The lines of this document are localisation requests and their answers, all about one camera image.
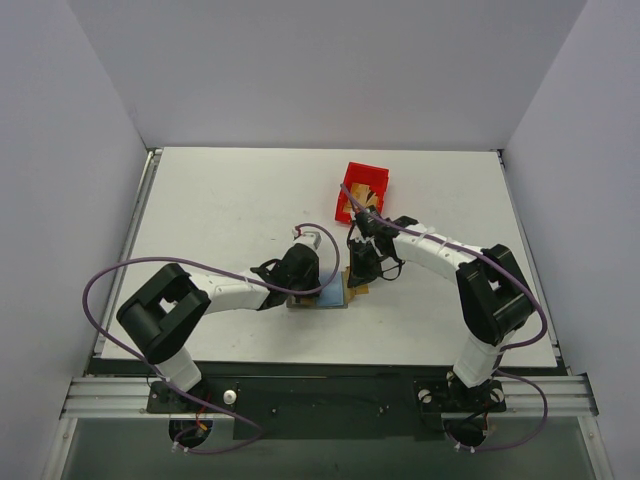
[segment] light blue object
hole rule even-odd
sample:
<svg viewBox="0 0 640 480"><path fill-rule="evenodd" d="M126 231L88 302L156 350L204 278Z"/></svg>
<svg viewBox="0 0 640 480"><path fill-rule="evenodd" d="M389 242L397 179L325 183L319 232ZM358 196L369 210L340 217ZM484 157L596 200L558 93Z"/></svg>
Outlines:
<svg viewBox="0 0 640 480"><path fill-rule="evenodd" d="M320 272L320 283L329 279L329 272ZM316 299L316 307L342 307L344 306L344 288L342 275L338 273L329 285L324 287L320 296Z"/></svg>

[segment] red tray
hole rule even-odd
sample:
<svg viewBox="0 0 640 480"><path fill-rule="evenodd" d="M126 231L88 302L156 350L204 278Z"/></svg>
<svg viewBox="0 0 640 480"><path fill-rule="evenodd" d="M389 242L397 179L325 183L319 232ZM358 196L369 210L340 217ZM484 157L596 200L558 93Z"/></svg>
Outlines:
<svg viewBox="0 0 640 480"><path fill-rule="evenodd" d="M384 194L389 183L389 170L386 168L372 167L362 163L349 162L347 173L344 176L346 187L351 190L351 185L361 183L368 185L373 193L378 196L378 211L382 213L384 205ZM344 206L349 200L342 190L338 195L338 205L336 206L336 220L347 225L351 224L351 215L344 211Z"/></svg>

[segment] wall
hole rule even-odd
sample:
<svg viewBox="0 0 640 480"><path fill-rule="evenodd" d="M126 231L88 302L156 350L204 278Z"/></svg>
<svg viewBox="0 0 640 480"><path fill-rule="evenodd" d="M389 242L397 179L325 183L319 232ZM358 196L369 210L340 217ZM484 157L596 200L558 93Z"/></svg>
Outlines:
<svg viewBox="0 0 640 480"><path fill-rule="evenodd" d="M639 478L640 3L590 0L506 149L562 352Z"/></svg>
<svg viewBox="0 0 640 480"><path fill-rule="evenodd" d="M501 148L584 0L69 0L147 145Z"/></svg>
<svg viewBox="0 0 640 480"><path fill-rule="evenodd" d="M91 349L83 282L117 257L146 153L62 0L0 4L0 63L0 464L30 479Z"/></svg>

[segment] white table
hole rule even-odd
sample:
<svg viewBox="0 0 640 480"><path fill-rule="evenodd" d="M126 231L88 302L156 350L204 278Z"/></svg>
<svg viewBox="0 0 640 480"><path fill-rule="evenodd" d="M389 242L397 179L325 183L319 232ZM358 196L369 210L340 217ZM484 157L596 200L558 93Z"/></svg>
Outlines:
<svg viewBox="0 0 640 480"><path fill-rule="evenodd" d="M356 161L390 169L384 214L408 215L443 235L513 251L533 288L525 249L495 153L165 148L132 257L168 255L241 271L281 257L301 222L328 228L348 265L348 228L334 220L339 184ZM321 268L333 264L323 239ZM117 305L160 264L129 267ZM347 309L233 311L204 317L187 347L195 360L452 365L468 335L457 288L417 265L378 280ZM513 338L534 336L533 315ZM112 319L109 331L133 346ZM107 342L102 358L130 356ZM503 366L555 367L549 338L512 350Z"/></svg>

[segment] gray floor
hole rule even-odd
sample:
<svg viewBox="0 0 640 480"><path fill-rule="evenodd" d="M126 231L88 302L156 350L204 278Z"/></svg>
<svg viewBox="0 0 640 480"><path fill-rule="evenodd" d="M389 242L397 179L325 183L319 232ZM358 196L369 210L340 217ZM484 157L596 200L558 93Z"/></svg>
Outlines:
<svg viewBox="0 0 640 480"><path fill-rule="evenodd" d="M491 441L525 435L537 419L495 421ZM230 423L220 425L220 444ZM215 446L212 439L205 445ZM227 455L171 453L166 420L80 420L64 479L593 479L576 419L550 419L531 443L498 453L455 453L448 441L269 441Z"/></svg>

